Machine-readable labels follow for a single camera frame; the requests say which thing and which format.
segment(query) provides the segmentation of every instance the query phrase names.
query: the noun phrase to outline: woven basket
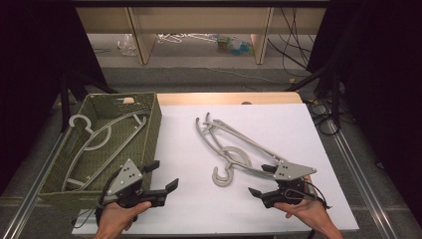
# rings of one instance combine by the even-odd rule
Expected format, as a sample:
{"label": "woven basket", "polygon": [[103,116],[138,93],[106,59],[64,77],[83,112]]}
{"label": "woven basket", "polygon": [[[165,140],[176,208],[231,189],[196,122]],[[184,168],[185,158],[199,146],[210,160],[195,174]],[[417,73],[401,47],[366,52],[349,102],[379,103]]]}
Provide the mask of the woven basket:
{"label": "woven basket", "polygon": [[[62,209],[93,208],[103,191],[107,180],[124,162],[130,158],[138,165],[148,165],[154,161],[158,131],[161,124],[161,110],[156,93],[145,94],[95,94],[88,95],[78,112],[86,116],[92,123],[91,129],[96,131],[105,124],[124,115],[146,111],[149,112],[146,125],[120,151],[105,170],[84,190],[75,191],[67,188],[62,191],[68,169],[78,151],[90,138],[91,134],[85,130],[87,123],[82,119],[75,119],[74,127],[69,127],[66,135],[55,154],[48,174],[39,192],[39,197],[46,203]],[[70,175],[71,179],[86,182],[108,158],[127,140],[139,123],[134,117],[122,119],[111,126],[109,140],[104,146],[84,151],[79,157]],[[90,147],[101,144],[107,135],[102,131],[89,144]],[[142,187],[149,189],[151,174],[143,177]]]}

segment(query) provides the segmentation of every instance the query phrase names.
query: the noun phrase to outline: black wire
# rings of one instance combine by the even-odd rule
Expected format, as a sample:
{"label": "black wire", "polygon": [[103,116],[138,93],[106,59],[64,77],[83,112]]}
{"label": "black wire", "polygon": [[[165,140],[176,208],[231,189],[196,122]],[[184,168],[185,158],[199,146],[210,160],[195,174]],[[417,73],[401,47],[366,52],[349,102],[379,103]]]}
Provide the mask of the black wire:
{"label": "black wire", "polygon": [[[288,25],[288,27],[289,27],[289,31],[290,31],[290,34],[289,34],[289,38],[288,38],[288,41],[287,41],[287,44],[286,44],[286,46],[285,46],[285,49],[284,49],[284,51],[283,52],[281,52],[280,50],[278,50],[272,43],[272,45],[273,45],[273,47],[275,47],[280,53],[282,53],[283,54],[283,58],[282,58],[282,64],[283,64],[283,70],[285,70],[286,71],[286,73],[288,73],[288,74],[290,74],[290,75],[292,75],[292,76],[295,76],[295,77],[306,77],[306,76],[300,76],[300,75],[296,75],[296,74],[293,74],[293,73],[291,73],[291,72],[289,72],[287,69],[286,69],[286,66],[285,66],[285,56],[287,55],[286,54],[286,51],[287,51],[287,47],[289,46],[289,45],[292,45],[292,44],[290,44],[290,39],[291,39],[291,37],[293,36],[294,38],[295,38],[295,40],[296,40],[296,42],[297,42],[297,44],[298,44],[298,46],[299,46],[299,50],[300,50],[300,53],[301,53],[301,56],[302,56],[302,59],[304,60],[304,62],[305,62],[305,64],[307,63],[307,58],[306,58],[306,56],[305,56],[305,53],[304,53],[304,51],[302,50],[302,47],[301,47],[301,44],[299,43],[299,38],[298,38],[298,35],[296,35],[295,36],[295,33],[294,33],[294,31],[293,31],[293,28],[295,28],[296,29],[296,33],[298,33],[298,30],[297,30],[297,28],[296,28],[296,8],[294,8],[294,20],[293,20],[293,25],[292,25],[292,27],[291,27],[291,24],[289,23],[289,20],[287,19],[287,17],[286,17],[286,14],[285,14],[285,12],[284,12],[284,10],[283,10],[283,8],[281,9],[282,10],[282,13],[283,13],[283,17],[285,18],[285,21],[286,21],[286,23],[287,23],[287,25]],[[299,66],[301,66],[302,68],[304,68],[304,69],[306,69],[307,68],[307,66],[305,66],[305,65],[303,65],[303,64],[300,64],[298,61],[294,61],[296,64],[298,64]]]}
{"label": "black wire", "polygon": [[309,37],[310,37],[310,39],[311,39],[311,41],[313,42],[313,43],[315,43],[316,41],[311,37],[311,35],[308,35]]}
{"label": "black wire", "polygon": [[307,64],[309,60],[308,60],[307,56],[305,55],[304,51],[302,50],[302,47],[301,47],[301,44],[300,44],[300,41],[299,41],[299,36],[298,36],[298,28],[296,26],[296,12],[297,12],[297,8],[293,8],[292,11],[293,11],[293,22],[292,22],[292,26],[291,26],[290,23],[289,23],[289,20],[286,17],[286,14],[285,14],[283,8],[282,8],[283,17],[285,18],[285,21],[288,24],[289,31],[290,31],[288,42],[290,41],[290,37],[293,36],[293,38],[295,39],[296,43],[300,47],[300,53],[301,53],[302,59],[304,60],[305,64]]}
{"label": "black wire", "polygon": [[294,39],[296,40],[296,43],[300,47],[300,52],[301,52],[302,59],[304,60],[305,64],[308,64],[309,60],[308,60],[307,56],[305,55],[303,48],[301,47],[301,43],[299,41],[299,35],[298,35],[298,28],[296,26],[297,8],[294,8],[292,11],[293,11],[293,23],[292,23],[291,33],[293,33]]}
{"label": "black wire", "polygon": [[95,54],[111,52],[111,49],[94,48],[93,50]]}
{"label": "black wire", "polygon": [[283,37],[282,37],[281,34],[279,34],[279,37],[280,37],[280,39],[282,39],[283,42],[285,42],[286,44],[288,44],[290,47],[297,48],[297,49],[302,49],[303,51],[306,51],[306,52],[310,52],[311,51],[311,50],[308,50],[308,49],[305,49],[305,48],[301,48],[299,46],[295,46],[295,45],[293,45],[291,43],[288,43],[285,39],[283,39]]}
{"label": "black wire", "polygon": [[298,62],[297,60],[295,60],[293,57],[289,56],[286,54],[286,50],[282,51],[279,48],[277,48],[271,41],[270,39],[268,39],[268,42],[274,47],[274,49],[276,49],[276,51],[278,51],[279,53],[281,53],[284,57],[289,58],[291,61],[295,62],[296,64],[298,64],[300,67],[302,67],[303,69],[306,69],[307,66],[303,65],[302,63]]}

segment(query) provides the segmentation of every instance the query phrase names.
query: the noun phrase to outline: white table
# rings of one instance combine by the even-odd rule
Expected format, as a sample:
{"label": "white table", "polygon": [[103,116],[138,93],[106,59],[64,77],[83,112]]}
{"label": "white table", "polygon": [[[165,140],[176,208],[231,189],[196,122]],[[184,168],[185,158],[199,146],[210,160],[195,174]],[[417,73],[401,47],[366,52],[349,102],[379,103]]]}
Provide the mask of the white table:
{"label": "white table", "polygon": [[[275,235],[310,230],[297,218],[286,219],[283,212],[266,209],[248,190],[248,187],[262,192],[275,190],[274,180],[236,167],[234,180],[228,187],[213,183],[214,166],[222,171],[225,161],[195,128],[196,118],[204,121],[208,112],[211,119],[224,121],[290,162],[315,167],[317,173],[312,180],[332,206],[328,213],[334,224],[341,231],[358,229],[305,105],[161,106],[161,110],[155,156],[161,164],[153,172],[151,189],[163,188],[174,178],[179,178],[179,187],[168,195],[164,207],[141,214],[125,235]],[[247,144],[238,144],[239,141],[227,133],[221,133],[220,138],[224,144],[247,150],[255,167],[275,164]],[[92,217],[73,234],[92,236],[96,231],[97,224]]]}

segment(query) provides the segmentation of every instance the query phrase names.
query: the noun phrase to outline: cable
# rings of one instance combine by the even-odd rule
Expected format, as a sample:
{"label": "cable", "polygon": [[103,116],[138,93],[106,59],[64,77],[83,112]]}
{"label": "cable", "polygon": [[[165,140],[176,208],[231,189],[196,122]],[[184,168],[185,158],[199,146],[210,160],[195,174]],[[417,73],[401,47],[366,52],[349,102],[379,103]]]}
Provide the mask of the cable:
{"label": "cable", "polygon": [[304,60],[305,64],[307,64],[309,60],[308,60],[307,56],[305,55],[304,51],[301,48],[301,44],[300,44],[299,37],[298,37],[298,28],[296,26],[296,12],[297,12],[297,8],[293,8],[292,9],[292,11],[293,11],[293,22],[292,22],[292,26],[289,23],[289,20],[287,19],[286,14],[285,14],[283,8],[281,10],[282,10],[283,17],[285,18],[285,21],[288,24],[289,31],[290,31],[288,43],[290,42],[291,36],[293,36],[293,38],[295,39],[296,43],[300,47],[300,53],[301,53],[302,59]]}
{"label": "cable", "polygon": [[[88,209],[88,210],[86,210],[85,212],[83,212],[83,213],[79,214],[76,218],[74,218],[74,219],[71,221],[72,226],[73,226],[75,229],[79,229],[79,228],[83,227],[83,226],[85,225],[85,223],[87,223],[88,218],[90,218],[90,216],[93,214],[93,212],[94,212],[95,210],[96,210],[95,208],[93,208],[93,209]],[[78,218],[79,218],[80,216],[84,215],[85,213],[89,212],[89,211],[91,211],[91,212],[90,212],[90,214],[88,214],[88,216],[84,219],[84,221],[82,222],[82,224],[81,224],[81,225],[79,225],[79,226],[75,226],[75,225],[77,224],[77,220],[78,220]]]}
{"label": "cable", "polygon": [[285,42],[286,44],[288,44],[290,47],[297,48],[297,49],[302,49],[302,51],[306,51],[306,52],[310,52],[310,51],[311,51],[311,50],[308,50],[308,49],[302,48],[302,47],[300,47],[300,46],[295,46],[295,45],[293,45],[293,44],[291,44],[291,43],[288,43],[285,39],[283,39],[283,37],[282,37],[282,35],[281,35],[281,34],[279,34],[279,37],[280,37],[280,39],[282,39],[282,41],[283,41],[283,42]]}
{"label": "cable", "polygon": [[111,52],[111,49],[93,48],[95,54]]}
{"label": "cable", "polygon": [[300,67],[302,67],[303,69],[306,69],[307,66],[303,65],[302,63],[298,62],[297,60],[295,60],[293,57],[289,56],[286,54],[286,49],[285,51],[282,52],[282,50],[280,50],[279,48],[277,48],[271,41],[270,39],[268,39],[268,42],[274,47],[274,49],[276,49],[276,51],[278,51],[279,53],[281,53],[284,57],[289,58],[291,61],[295,62],[296,64],[298,64]]}
{"label": "cable", "polygon": [[289,83],[281,83],[281,82],[271,81],[271,80],[268,80],[266,78],[244,76],[244,75],[234,73],[234,72],[229,72],[229,71],[216,70],[216,69],[212,69],[212,68],[205,68],[205,69],[208,69],[208,70],[213,71],[213,72],[228,73],[228,74],[233,74],[235,76],[242,77],[242,78],[258,79],[258,80],[263,80],[263,81],[266,81],[266,82],[276,83],[276,84],[281,84],[281,85],[289,84]]}

